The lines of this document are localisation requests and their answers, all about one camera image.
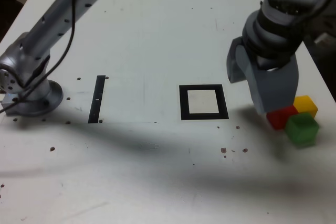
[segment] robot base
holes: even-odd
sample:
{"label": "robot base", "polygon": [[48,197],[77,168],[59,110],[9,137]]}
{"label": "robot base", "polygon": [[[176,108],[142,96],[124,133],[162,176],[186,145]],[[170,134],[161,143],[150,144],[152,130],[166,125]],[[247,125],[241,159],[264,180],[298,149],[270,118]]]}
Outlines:
{"label": "robot base", "polygon": [[[43,98],[35,101],[25,101],[17,104],[13,108],[6,111],[6,114],[8,116],[13,115],[22,115],[22,116],[39,116],[46,114],[55,108],[57,108],[58,105],[63,100],[63,91],[61,86],[54,82],[49,80],[50,85],[50,91],[49,93],[44,96]],[[2,101],[2,107],[6,108],[7,106],[11,105],[13,103],[13,100],[15,101],[18,98],[17,94],[9,94],[7,93],[5,95],[4,100]]]}

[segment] wire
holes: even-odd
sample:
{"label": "wire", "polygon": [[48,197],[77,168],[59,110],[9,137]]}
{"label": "wire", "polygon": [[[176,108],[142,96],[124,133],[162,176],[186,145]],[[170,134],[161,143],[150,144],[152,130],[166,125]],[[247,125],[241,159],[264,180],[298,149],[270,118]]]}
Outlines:
{"label": "wire", "polygon": [[41,77],[41,79],[38,80],[38,82],[36,82],[32,88],[30,90],[28,90],[28,92],[22,96],[20,99],[18,99],[17,101],[15,101],[14,103],[12,103],[11,105],[3,108],[2,110],[0,110],[0,114],[11,109],[12,107],[18,105],[21,102],[24,102],[27,97],[62,63],[62,61],[64,60],[65,56],[67,55],[70,47],[71,47],[71,43],[72,40],[74,38],[74,34],[75,34],[75,23],[76,23],[76,0],[71,0],[71,35],[70,35],[70,39],[68,42],[68,45],[64,51],[64,53],[62,54],[62,56],[59,58],[59,60],[56,62],[56,64],[43,76]]}

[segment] square frame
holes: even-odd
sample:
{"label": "square frame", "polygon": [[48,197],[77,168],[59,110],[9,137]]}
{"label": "square frame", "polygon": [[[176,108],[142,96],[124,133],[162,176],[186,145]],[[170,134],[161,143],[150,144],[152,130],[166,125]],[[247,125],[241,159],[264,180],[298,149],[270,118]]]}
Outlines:
{"label": "square frame", "polygon": [[[205,85],[179,85],[181,120],[215,120],[229,119],[224,97],[223,86],[221,84]],[[215,90],[219,113],[193,113],[189,111],[188,90]]]}

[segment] white table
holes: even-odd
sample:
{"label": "white table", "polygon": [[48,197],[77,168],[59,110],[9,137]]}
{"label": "white table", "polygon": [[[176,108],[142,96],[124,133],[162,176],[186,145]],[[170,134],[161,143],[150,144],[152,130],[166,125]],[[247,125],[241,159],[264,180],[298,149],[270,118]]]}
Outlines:
{"label": "white table", "polygon": [[[0,53],[53,1],[28,0]],[[228,81],[230,43],[259,2],[98,0],[50,77],[71,100],[0,115],[0,223],[335,223],[336,105],[305,46],[297,95],[319,108],[315,147],[294,148],[254,112],[247,83]],[[103,123],[88,124],[100,74]],[[229,120],[181,121],[181,84],[222,84]]]}

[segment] robotic arm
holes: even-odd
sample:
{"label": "robotic arm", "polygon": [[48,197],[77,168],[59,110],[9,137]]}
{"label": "robotic arm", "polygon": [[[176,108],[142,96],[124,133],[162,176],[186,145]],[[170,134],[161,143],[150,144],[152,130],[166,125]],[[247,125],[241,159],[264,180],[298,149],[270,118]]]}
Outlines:
{"label": "robotic arm", "polygon": [[258,113],[290,106],[299,73],[295,52],[315,16],[335,0],[264,0],[252,13],[243,35],[233,40],[227,57],[231,83],[247,80]]}
{"label": "robotic arm", "polygon": [[[75,20],[95,1],[77,0]],[[264,0],[260,10],[248,17],[243,36],[233,40],[227,57],[229,80],[248,81],[259,113],[292,105],[298,85],[295,52],[307,22],[326,12],[331,2],[334,0]],[[62,88],[47,80],[45,73],[51,47],[71,27],[71,8],[71,0],[55,0],[32,30],[0,57],[0,87],[6,91],[2,106],[8,108],[7,115],[42,115],[61,103]]]}

